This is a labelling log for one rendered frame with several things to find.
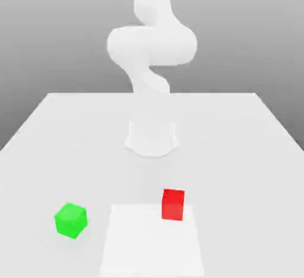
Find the small green cube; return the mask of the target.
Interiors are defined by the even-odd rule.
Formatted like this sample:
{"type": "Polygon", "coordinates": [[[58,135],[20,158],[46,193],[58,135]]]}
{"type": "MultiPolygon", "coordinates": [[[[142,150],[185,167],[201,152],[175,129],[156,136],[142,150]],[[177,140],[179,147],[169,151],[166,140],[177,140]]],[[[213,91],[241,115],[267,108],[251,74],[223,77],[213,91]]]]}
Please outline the small green cube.
{"type": "Polygon", "coordinates": [[[57,233],[76,239],[88,225],[87,210],[73,203],[66,203],[55,215],[57,233]]]}

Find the small red cube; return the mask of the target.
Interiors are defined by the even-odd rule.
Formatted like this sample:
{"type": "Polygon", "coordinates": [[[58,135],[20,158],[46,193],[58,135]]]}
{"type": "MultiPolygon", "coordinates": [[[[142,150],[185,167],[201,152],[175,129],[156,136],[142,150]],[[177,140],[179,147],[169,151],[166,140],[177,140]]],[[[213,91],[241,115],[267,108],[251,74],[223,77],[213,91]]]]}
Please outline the small red cube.
{"type": "Polygon", "coordinates": [[[184,201],[184,190],[165,188],[161,200],[161,218],[182,221],[184,201]]]}

